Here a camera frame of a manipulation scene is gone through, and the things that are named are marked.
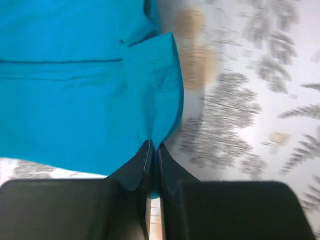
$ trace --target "turquoise shirt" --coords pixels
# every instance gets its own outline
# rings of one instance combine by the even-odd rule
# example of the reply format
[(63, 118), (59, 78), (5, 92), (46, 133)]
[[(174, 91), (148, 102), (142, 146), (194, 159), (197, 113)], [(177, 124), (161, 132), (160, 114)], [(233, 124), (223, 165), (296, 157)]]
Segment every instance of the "turquoise shirt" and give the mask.
[(183, 109), (154, 0), (0, 1), (0, 157), (110, 175)]

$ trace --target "gray leaf pattern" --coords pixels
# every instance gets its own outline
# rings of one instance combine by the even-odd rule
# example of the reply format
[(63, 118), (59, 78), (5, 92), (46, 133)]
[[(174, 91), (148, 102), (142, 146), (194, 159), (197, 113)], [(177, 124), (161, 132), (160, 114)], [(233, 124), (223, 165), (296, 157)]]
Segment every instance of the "gray leaf pattern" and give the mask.
[(260, 156), (255, 154), (248, 154), (245, 160), (240, 162), (240, 171), (248, 174), (253, 181), (261, 180), (261, 175), (265, 172), (268, 164), (262, 160)]
[(317, 138), (307, 134), (304, 137), (307, 141), (299, 141), (302, 147), (293, 149), (294, 152), (281, 169), (281, 174), (287, 174), (298, 164), (306, 160), (320, 158), (320, 126), (317, 128)]
[(243, 88), (248, 81), (239, 73), (220, 74), (217, 89), (204, 98), (202, 116), (181, 125), (180, 150), (198, 167), (234, 167), (236, 158), (252, 150), (236, 132), (251, 126), (261, 111), (257, 95)]
[(320, 104), (310, 104), (309, 106), (299, 106), (281, 113), (278, 116), (280, 119), (287, 119), (290, 117), (307, 117), (320, 120)]
[(320, 177), (314, 175), (313, 179), (317, 186), (308, 185), (308, 192), (304, 193), (306, 200), (301, 202), (307, 212), (319, 211), (320, 207)]
[[(262, 49), (264, 45), (269, 48), (267, 55), (259, 58), (256, 73), (260, 79), (267, 81), (270, 91), (286, 94), (286, 81), (290, 81), (291, 77), (284, 66), (292, 64), (292, 57), (296, 57), (297, 52), (294, 41), (280, 31), (289, 31), (292, 24), (299, 23), (296, 6), (290, 0), (248, 0), (247, 3), (254, 9), (243, 37), (255, 48)], [(273, 19), (277, 22), (276, 26), (272, 23)]]
[(81, 174), (81, 172), (75, 171), (75, 172), (71, 173), (71, 174), (68, 176), (68, 178), (76, 177), (76, 176), (79, 176), (80, 174)]
[(11, 179), (50, 179), (55, 167), (32, 161), (18, 160)]
[[(314, 89), (320, 91), (320, 83), (307, 83), (301, 85), (307, 89)], [(309, 106), (300, 106), (296, 109), (283, 112), (278, 116), (280, 119), (286, 119), (290, 117), (307, 117), (320, 120), (320, 104), (310, 104)]]
[(302, 84), (301, 87), (304, 87), (306, 89), (314, 89), (314, 90), (320, 91), (320, 83)]
[(290, 81), (288, 72), (268, 56), (261, 56), (256, 71), (259, 79), (268, 82), (268, 88), (274, 93), (287, 93), (285, 81)]

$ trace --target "stitching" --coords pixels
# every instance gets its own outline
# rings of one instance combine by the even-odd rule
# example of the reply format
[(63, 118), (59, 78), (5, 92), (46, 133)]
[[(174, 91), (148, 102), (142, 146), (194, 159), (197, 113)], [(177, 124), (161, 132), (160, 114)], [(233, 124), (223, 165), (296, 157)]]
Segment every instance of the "stitching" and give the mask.
[(155, 73), (155, 77), (156, 77), (156, 81), (157, 81), (157, 85), (159, 86), (160, 85), (160, 92), (161, 92), (161, 112), (162, 112), (162, 114), (160, 114), (160, 116), (161, 116), (161, 118), (160, 118), (160, 121), (159, 121), (159, 123), (158, 123), (158, 125), (156, 126), (156, 128), (155, 128), (155, 130), (154, 130), (154, 133), (157, 133), (157, 131), (159, 130), (159, 127), (160, 127), (160, 125), (163, 123), (163, 122), (165, 122), (166, 121), (166, 112), (167, 111), (165, 111), (165, 106), (164, 106), (164, 88), (163, 88), (163, 84), (159, 84), (160, 83), (160, 78), (159, 78), (159, 73), (158, 73), (158, 71), (157, 71), (157, 68), (155, 67), (155, 53), (154, 53), (154, 48), (153, 48), (153, 46), (151, 47), (151, 49), (152, 49), (152, 65), (153, 65), (153, 70), (154, 70), (154, 73)]
[[(151, 45), (151, 59), (152, 59), (152, 70), (153, 70), (153, 73), (155, 73), (155, 81), (158, 83), (159, 82), (159, 76), (158, 76), (158, 72), (157, 72), (157, 69), (156, 69), (156, 66), (155, 66), (155, 53), (154, 53), (154, 46)], [(151, 86), (152, 86), (152, 90), (153, 90), (153, 97), (156, 95), (156, 91), (155, 91), (155, 87), (154, 87), (154, 81), (151, 81)], [(155, 103), (154, 105), (154, 109), (157, 111), (157, 103)], [(159, 128), (159, 124), (158, 126), (154, 129), (154, 131), (152, 130), (152, 138), (154, 138), (153, 136), (153, 133), (154, 132), (157, 132)]]
[[(156, 71), (155, 67), (154, 67), (154, 64), (155, 64), (155, 57), (154, 57), (154, 48), (153, 46), (151, 46), (151, 58), (152, 58), (152, 65), (153, 65), (153, 68), (154, 68), (154, 72)], [(149, 75), (149, 79), (152, 79), (152, 76), (151, 76), (151, 71), (150, 71), (150, 67), (148, 66), (148, 75)], [(154, 109), (157, 110), (157, 104), (155, 104), (155, 95), (156, 95), (156, 90), (155, 90), (155, 86), (154, 86), (154, 81), (151, 81), (151, 87), (152, 87), (152, 92), (153, 92), (153, 105), (154, 105)], [(154, 123), (155, 121), (155, 112), (153, 111), (152, 113), (152, 122)], [(151, 138), (153, 139), (154, 136), (153, 136), (153, 127), (151, 129)]]
[(161, 174), (163, 175), (164, 174), (164, 168), (163, 168), (163, 165), (162, 165), (162, 156), (161, 156), (161, 149), (159, 149), (159, 167), (160, 167), (160, 171), (161, 171)]
[(149, 140), (148, 152), (147, 152), (147, 154), (146, 154), (146, 159), (145, 159), (145, 161), (144, 161), (143, 172), (144, 172), (144, 171), (145, 171), (145, 169), (146, 169), (146, 165), (147, 165), (147, 161), (148, 161), (149, 152), (150, 152), (150, 140)]

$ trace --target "fabric fold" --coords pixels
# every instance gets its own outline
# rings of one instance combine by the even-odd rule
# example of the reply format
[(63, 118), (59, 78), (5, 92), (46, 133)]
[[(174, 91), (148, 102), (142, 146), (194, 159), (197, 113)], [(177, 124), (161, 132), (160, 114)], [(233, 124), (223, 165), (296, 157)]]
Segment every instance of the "fabric fold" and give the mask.
[[(155, 2), (105, 2), (85, 1), (74, 8), (61, 2), (52, 9), (33, 1), (1, 2), (9, 12), (21, 12), (17, 18), (0, 17), (6, 34), (0, 49), (8, 47), (0, 62), (0, 157), (110, 175), (145, 140), (158, 148), (178, 126), (183, 108), (179, 56), (172, 33), (157, 35)], [(125, 2), (131, 2), (128, 9), (120, 9)], [(98, 7), (106, 12), (95, 12)], [(110, 22), (93, 26), (109, 12)], [(63, 23), (81, 14), (90, 15), (86, 26), (92, 24), (92, 39), (75, 39), (86, 33), (75, 20), (66, 23), (70, 33), (60, 39), (67, 31)], [(29, 34), (43, 18), (56, 28), (50, 35), (45, 28), (47, 45), (37, 46), (44, 36)], [(18, 30), (9, 32), (5, 23), (19, 25)], [(103, 47), (99, 35), (108, 39)], [(23, 40), (25, 45), (14, 49)], [(101, 52), (91, 46), (95, 41)]]

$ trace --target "beige stain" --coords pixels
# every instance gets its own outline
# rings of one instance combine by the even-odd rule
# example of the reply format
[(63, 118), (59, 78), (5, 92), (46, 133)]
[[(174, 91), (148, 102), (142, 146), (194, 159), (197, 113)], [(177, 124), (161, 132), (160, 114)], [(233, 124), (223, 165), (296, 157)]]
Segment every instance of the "beige stain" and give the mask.
[(290, 134), (280, 133), (280, 132), (271, 132), (269, 134), (269, 140), (281, 146), (286, 145), (289, 142), (290, 137), (291, 137)]
[(204, 24), (205, 17), (201, 8), (185, 8), (175, 17), (173, 33), (182, 38), (195, 38), (202, 32)]
[(206, 45), (178, 49), (185, 89), (200, 90), (211, 83), (217, 72), (216, 54)]

